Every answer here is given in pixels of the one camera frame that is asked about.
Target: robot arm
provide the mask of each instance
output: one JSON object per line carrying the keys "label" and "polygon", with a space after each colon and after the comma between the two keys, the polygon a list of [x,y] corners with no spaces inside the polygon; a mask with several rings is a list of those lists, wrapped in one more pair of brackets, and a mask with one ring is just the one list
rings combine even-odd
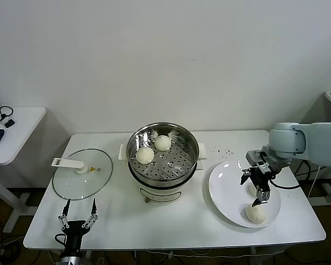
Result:
{"label": "robot arm", "polygon": [[262,150],[248,151],[246,159],[252,167],[243,170],[240,184],[250,178],[256,187],[253,206],[267,203],[269,182],[292,159],[331,167],[331,123],[278,123],[270,131],[269,144]]}

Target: black cable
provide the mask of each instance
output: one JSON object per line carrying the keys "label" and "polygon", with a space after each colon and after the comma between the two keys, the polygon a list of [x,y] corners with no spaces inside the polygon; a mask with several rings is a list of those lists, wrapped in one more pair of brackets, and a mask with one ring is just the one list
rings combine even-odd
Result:
{"label": "black cable", "polygon": [[[318,169],[314,169],[314,170],[311,170],[310,173],[313,173],[313,172],[317,172]],[[306,175],[306,174],[309,174],[309,172],[305,172],[305,173],[300,173],[300,174],[297,174],[296,177],[298,176],[302,176],[302,175]]]}
{"label": "black cable", "polygon": [[160,264],[162,264],[162,263],[166,260],[167,255],[168,255],[168,254],[166,254],[166,255],[164,256],[164,258],[162,258],[160,261],[155,262],[154,259],[153,259],[153,254],[151,253],[151,254],[150,254],[150,260],[152,261],[152,264],[153,264],[153,265],[160,265]]}
{"label": "black cable", "polygon": [[294,175],[295,175],[296,173],[298,173],[298,171],[299,171],[299,169],[302,167],[303,163],[304,163],[304,160],[302,160],[302,162],[300,162],[300,164],[299,164],[297,170],[295,171]]}
{"label": "black cable", "polygon": [[[2,113],[2,109],[3,108],[7,108],[7,109],[9,109],[10,110],[10,113],[9,114],[7,114],[7,113]],[[1,106],[0,107],[0,114],[1,114],[1,117],[4,115],[5,117],[9,117],[9,116],[11,116],[12,114],[13,114],[13,112],[14,112],[14,110],[13,110],[13,108],[11,108],[10,106]]]}
{"label": "black cable", "polygon": [[[8,108],[9,110],[10,110],[10,113],[9,114],[7,114],[7,113],[2,113],[2,109],[3,108]],[[1,106],[0,107],[0,115],[1,115],[1,118],[0,118],[0,121],[2,121],[4,118],[6,118],[6,117],[9,117],[9,116],[11,116],[12,114],[13,114],[13,112],[14,112],[14,110],[13,110],[13,108],[11,108],[10,106]]]}
{"label": "black cable", "polygon": [[[65,237],[64,242],[62,242],[61,240],[58,239],[59,236],[64,236],[64,237]],[[63,234],[63,233],[59,233],[59,234],[55,235],[55,240],[56,240],[58,243],[60,243],[61,245],[66,246],[66,244],[65,244],[65,242],[66,242],[66,235],[65,235],[65,234]]]}
{"label": "black cable", "polygon": [[111,265],[111,263],[110,263],[110,261],[109,261],[107,255],[106,255],[106,251],[104,251],[104,257],[105,257],[105,260],[106,260],[106,262],[108,263],[108,265]]}
{"label": "black cable", "polygon": [[33,262],[30,265],[33,265],[38,260],[40,253],[41,253],[41,250],[39,250],[38,255],[36,256],[36,258],[33,260]]}
{"label": "black cable", "polygon": [[276,188],[279,188],[279,189],[297,189],[297,188],[300,187],[299,184],[296,185],[296,186],[292,186],[292,187],[283,187],[283,186],[279,186],[279,185],[277,185],[276,183],[274,183],[274,182],[272,181],[272,179],[270,179],[270,182],[271,182],[271,184],[272,184],[273,186],[275,186]]}
{"label": "black cable", "polygon": [[[267,161],[266,161],[266,159],[264,158],[264,152],[260,152],[259,154],[260,154],[260,157],[261,157],[262,161],[264,161],[264,162],[266,163]],[[269,165],[269,169],[271,170],[272,173],[274,172],[274,170],[271,168],[270,165]],[[277,185],[276,183],[274,183],[274,182],[272,181],[272,179],[269,179],[269,181],[270,181],[270,183],[271,183],[273,186],[275,186],[276,188],[280,188],[280,189],[297,189],[297,188],[300,187],[300,185],[296,185],[296,186],[293,186],[293,187],[283,187],[283,186],[279,186],[279,185]]]}
{"label": "black cable", "polygon": [[308,161],[303,160],[303,162],[308,166],[308,169],[309,169],[309,171],[308,171],[308,175],[307,175],[307,177],[305,178],[305,181],[307,181],[308,179],[310,179],[310,176],[311,176],[311,166],[310,166],[310,164],[309,164]]}
{"label": "black cable", "polygon": [[181,260],[181,258],[180,257],[177,257],[177,256],[174,256],[182,265],[186,265],[185,263],[184,263],[184,261],[182,261]]}
{"label": "black cable", "polygon": [[293,260],[296,263],[300,263],[300,264],[305,264],[305,265],[311,265],[311,264],[315,264],[315,263],[327,263],[331,265],[331,261],[313,261],[313,262],[302,262],[302,261],[298,261],[295,258],[293,258],[291,255],[288,254],[287,251],[284,252],[288,258],[290,258],[291,260]]}
{"label": "black cable", "polygon": [[3,249],[3,225],[0,218],[0,228],[1,228],[1,250]]}

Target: white bun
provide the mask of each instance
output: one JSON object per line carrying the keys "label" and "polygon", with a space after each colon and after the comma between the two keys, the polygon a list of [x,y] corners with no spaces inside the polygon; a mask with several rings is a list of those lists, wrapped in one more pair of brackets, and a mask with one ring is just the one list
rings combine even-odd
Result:
{"label": "white bun", "polygon": [[166,151],[171,146],[171,140],[165,135],[160,135],[155,139],[154,146],[159,151]]}
{"label": "white bun", "polygon": [[249,204],[245,208],[245,213],[249,220],[255,224],[262,224],[266,220],[266,213],[259,205],[251,207]]}
{"label": "white bun", "polygon": [[154,152],[152,148],[142,147],[136,153],[136,159],[141,164],[149,164],[154,158]]}

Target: lid handle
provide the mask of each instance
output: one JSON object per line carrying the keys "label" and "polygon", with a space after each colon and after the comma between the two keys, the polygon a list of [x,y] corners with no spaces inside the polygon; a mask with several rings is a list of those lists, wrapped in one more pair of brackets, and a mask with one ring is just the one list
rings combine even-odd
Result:
{"label": "lid handle", "polygon": [[51,166],[53,167],[67,167],[67,168],[75,168],[78,174],[86,173],[88,171],[88,167],[82,161],[71,160],[71,159],[63,159],[55,157],[52,161]]}

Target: white table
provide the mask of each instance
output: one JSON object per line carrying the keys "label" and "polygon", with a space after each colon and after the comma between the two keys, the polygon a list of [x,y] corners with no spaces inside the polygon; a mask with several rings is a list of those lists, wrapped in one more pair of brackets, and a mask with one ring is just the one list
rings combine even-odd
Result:
{"label": "white table", "polygon": [[[216,248],[289,245],[321,241],[325,231],[301,189],[280,190],[281,212],[277,219],[262,229],[238,226],[225,218],[214,206],[208,192],[208,177],[220,162],[239,159],[249,166],[247,150],[261,149],[267,144],[267,131],[194,132],[204,143],[207,159],[204,170],[195,175],[183,189],[179,200],[167,203],[145,203],[137,191],[127,163],[118,161],[120,144],[127,143],[131,134],[73,135],[63,157],[85,148],[107,152],[114,171],[107,185],[95,196],[72,201],[69,220],[89,217],[93,198],[96,199],[98,221],[83,237],[84,250],[149,250],[180,248]],[[289,168],[276,179],[283,186],[297,181]],[[61,249],[54,236],[61,232],[57,216],[66,200],[57,196],[50,182],[40,203],[24,246],[33,249]]]}
{"label": "white table", "polygon": [[[0,123],[0,129],[5,130],[0,141],[0,166],[8,165],[15,159],[46,113],[46,109],[43,107],[19,107],[13,108],[13,110],[14,113],[11,118],[15,121],[15,124],[10,128],[6,128]],[[20,198],[17,198],[0,183],[0,198],[14,208],[3,229],[5,233],[12,232],[20,216],[33,216],[35,214],[36,207],[25,205],[28,196],[29,194],[23,193]]]}

